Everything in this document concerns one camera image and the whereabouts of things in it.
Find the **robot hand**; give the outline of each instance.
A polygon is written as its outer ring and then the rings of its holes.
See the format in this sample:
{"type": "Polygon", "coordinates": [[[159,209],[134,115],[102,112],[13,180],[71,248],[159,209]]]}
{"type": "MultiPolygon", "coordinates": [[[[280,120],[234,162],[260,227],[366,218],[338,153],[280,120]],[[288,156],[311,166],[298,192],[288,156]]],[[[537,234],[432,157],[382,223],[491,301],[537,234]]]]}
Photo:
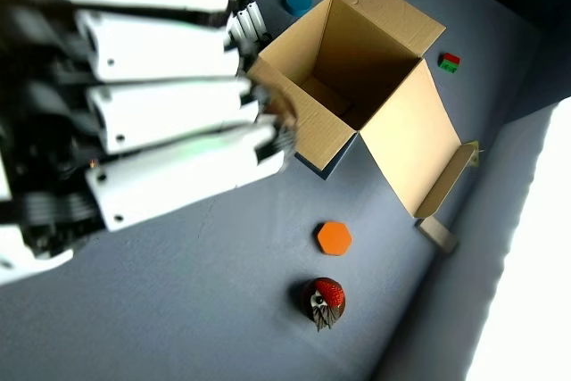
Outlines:
{"type": "Polygon", "coordinates": [[[244,72],[255,0],[10,0],[0,11],[0,285],[282,170],[295,115],[244,72]]]}

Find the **open cardboard box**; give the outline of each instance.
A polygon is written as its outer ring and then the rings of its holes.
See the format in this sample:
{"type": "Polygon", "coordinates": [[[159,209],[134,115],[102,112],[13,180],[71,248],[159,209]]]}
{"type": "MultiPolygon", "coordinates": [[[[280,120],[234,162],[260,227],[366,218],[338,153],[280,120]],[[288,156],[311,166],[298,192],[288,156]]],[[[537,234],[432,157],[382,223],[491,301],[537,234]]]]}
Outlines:
{"type": "Polygon", "coordinates": [[[331,171],[359,132],[407,211],[426,218],[475,151],[460,143],[422,59],[443,32],[404,0],[324,0],[249,73],[291,99],[296,149],[314,170],[331,171]]]}

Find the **blue circular object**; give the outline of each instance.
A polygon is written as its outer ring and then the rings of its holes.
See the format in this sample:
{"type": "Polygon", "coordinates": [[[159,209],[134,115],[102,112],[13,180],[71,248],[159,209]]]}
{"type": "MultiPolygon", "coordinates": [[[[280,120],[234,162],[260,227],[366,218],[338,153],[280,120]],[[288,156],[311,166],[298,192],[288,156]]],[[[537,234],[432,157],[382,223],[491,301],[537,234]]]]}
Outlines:
{"type": "Polygon", "coordinates": [[[311,9],[311,0],[285,0],[285,9],[294,17],[301,17],[311,9]]]}

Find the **orange hexagonal block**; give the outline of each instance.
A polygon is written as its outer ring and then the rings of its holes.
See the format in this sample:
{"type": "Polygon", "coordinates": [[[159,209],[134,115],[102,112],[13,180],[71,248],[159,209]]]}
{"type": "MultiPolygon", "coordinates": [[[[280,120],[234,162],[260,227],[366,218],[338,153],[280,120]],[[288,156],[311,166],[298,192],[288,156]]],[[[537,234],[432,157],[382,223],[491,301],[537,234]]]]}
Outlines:
{"type": "Polygon", "coordinates": [[[349,229],[341,222],[326,222],[318,232],[321,250],[326,254],[341,256],[351,245],[349,229]]]}

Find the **gray table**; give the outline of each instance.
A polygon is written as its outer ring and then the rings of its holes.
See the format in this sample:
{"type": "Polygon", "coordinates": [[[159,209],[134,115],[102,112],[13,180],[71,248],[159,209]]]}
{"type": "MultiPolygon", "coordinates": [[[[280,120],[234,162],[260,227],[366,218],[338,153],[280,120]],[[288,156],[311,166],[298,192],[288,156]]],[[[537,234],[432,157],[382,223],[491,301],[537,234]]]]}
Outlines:
{"type": "MultiPolygon", "coordinates": [[[[493,0],[408,1],[448,26],[426,58],[460,137],[481,137],[497,99],[517,90],[538,33],[493,0]],[[457,74],[437,68],[441,51],[462,58],[457,74]]],[[[260,7],[274,34],[293,22],[279,0],[260,7]]],[[[439,213],[445,223],[467,185],[439,213]]],[[[280,176],[101,235],[61,269],[1,288],[0,377],[366,379],[433,257],[358,141],[327,182],[293,161],[280,176]],[[326,219],[351,228],[343,257],[311,239],[326,219]],[[343,318],[319,334],[292,296],[316,276],[348,295],[343,318]]]]}

